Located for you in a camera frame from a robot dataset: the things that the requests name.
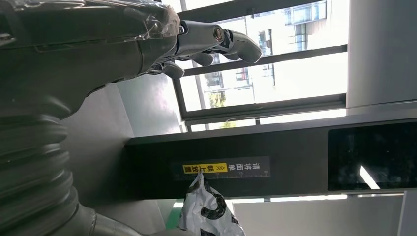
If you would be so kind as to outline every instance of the black print on bag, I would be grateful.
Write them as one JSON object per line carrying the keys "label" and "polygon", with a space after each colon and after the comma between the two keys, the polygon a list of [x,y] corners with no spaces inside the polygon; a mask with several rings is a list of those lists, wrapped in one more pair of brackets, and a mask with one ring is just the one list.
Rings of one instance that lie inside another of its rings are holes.
{"label": "black print on bag", "polygon": [[201,233],[201,236],[216,236],[215,234],[207,232],[203,229],[200,229],[200,233]]}
{"label": "black print on bag", "polygon": [[206,181],[204,182],[204,188],[207,192],[211,193],[216,198],[217,208],[216,210],[210,210],[206,207],[203,207],[201,209],[201,215],[210,220],[217,220],[226,212],[226,202],[224,201],[223,196],[216,194],[211,190],[209,184]]}
{"label": "black print on bag", "polygon": [[232,214],[232,223],[239,224],[238,220],[235,218],[233,214]]}

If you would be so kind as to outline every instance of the plastic wrap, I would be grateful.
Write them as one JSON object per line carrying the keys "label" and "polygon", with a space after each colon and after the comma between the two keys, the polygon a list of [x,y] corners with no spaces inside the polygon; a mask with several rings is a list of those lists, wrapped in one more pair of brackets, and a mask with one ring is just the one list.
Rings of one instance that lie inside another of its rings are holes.
{"label": "plastic wrap", "polygon": [[179,31],[173,8],[148,0],[0,0],[0,9],[0,46],[8,47],[161,39]]}
{"label": "plastic wrap", "polygon": [[190,185],[181,210],[179,227],[196,236],[244,236],[223,196],[204,181],[202,173]]}

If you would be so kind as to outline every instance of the window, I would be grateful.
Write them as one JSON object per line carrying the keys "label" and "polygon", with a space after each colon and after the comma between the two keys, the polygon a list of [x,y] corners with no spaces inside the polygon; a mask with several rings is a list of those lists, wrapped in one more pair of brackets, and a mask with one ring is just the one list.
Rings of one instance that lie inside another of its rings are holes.
{"label": "window", "polygon": [[236,80],[245,81],[247,84],[249,84],[249,75],[247,68],[241,68],[236,70]]}
{"label": "window", "polygon": [[223,87],[223,78],[221,72],[213,72],[205,75],[206,85],[208,87],[220,86]]}
{"label": "window", "polygon": [[264,56],[272,55],[272,30],[259,32],[258,43]]}
{"label": "window", "polygon": [[285,9],[278,7],[283,3],[270,2],[267,9],[271,11],[244,16],[248,4],[261,6],[256,2],[225,4],[226,12],[236,9],[235,18],[213,15],[212,7],[182,13],[186,20],[207,19],[245,33],[263,53],[255,65],[231,61],[222,54],[212,54],[214,62],[208,67],[178,62],[185,77],[174,84],[181,91],[181,116],[189,130],[238,127],[236,118],[250,118],[254,123],[252,117],[263,116],[257,114],[290,110],[287,104],[305,112],[345,108],[349,0],[321,0]]}
{"label": "window", "polygon": [[306,121],[314,119],[336,118],[345,117],[346,109],[336,109],[319,112],[306,112],[298,114],[281,115],[275,117],[260,118],[261,124],[274,124],[274,123],[289,123],[297,121]]}
{"label": "window", "polygon": [[[224,87],[205,90],[206,93],[224,91],[224,106],[275,102],[306,97],[346,93],[347,53],[289,60],[245,68],[252,83],[237,81],[237,69],[218,72],[222,74]],[[182,77],[183,93],[194,83],[195,76]],[[197,93],[185,96],[187,111],[194,111],[200,99]],[[206,102],[206,108],[212,108]]]}
{"label": "window", "polygon": [[196,124],[191,126],[191,131],[204,131],[204,130],[215,130],[215,129],[227,129],[235,127],[245,127],[255,125],[255,119],[243,119],[243,120],[234,120],[227,122],[218,122],[210,124]]}
{"label": "window", "polygon": [[307,49],[307,35],[306,35],[306,24],[300,24],[290,26],[291,31],[288,36],[288,44],[292,48],[293,52],[304,51]]}
{"label": "window", "polygon": [[311,4],[284,9],[285,25],[297,25],[325,19],[327,1],[319,1]]}

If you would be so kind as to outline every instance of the display screen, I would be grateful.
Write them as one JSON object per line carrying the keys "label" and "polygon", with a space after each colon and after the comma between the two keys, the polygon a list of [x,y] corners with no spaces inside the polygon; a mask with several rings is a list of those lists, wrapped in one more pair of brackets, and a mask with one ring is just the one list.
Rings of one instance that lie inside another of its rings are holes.
{"label": "display screen", "polygon": [[417,122],[329,131],[329,190],[415,187]]}

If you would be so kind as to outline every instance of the glass pane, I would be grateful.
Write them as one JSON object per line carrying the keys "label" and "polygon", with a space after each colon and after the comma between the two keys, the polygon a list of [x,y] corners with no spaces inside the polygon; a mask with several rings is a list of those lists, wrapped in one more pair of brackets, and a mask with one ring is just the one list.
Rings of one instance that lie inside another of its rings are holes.
{"label": "glass pane", "polygon": [[336,109],[319,112],[306,112],[298,114],[280,115],[274,117],[260,118],[261,124],[274,124],[274,123],[289,123],[296,121],[306,121],[314,119],[336,118],[345,117],[346,109]]}
{"label": "glass pane", "polygon": [[[349,0],[318,1],[217,23],[246,33],[263,56],[337,46],[348,42]],[[229,62],[220,57],[221,63]]]}
{"label": "glass pane", "polygon": [[180,79],[188,111],[346,93],[347,53]]}
{"label": "glass pane", "polygon": [[196,132],[196,131],[204,131],[204,130],[245,127],[245,126],[252,126],[252,125],[256,125],[255,119],[244,119],[244,120],[234,120],[234,121],[229,121],[229,122],[210,123],[207,125],[196,124],[196,125],[191,126],[191,131]]}

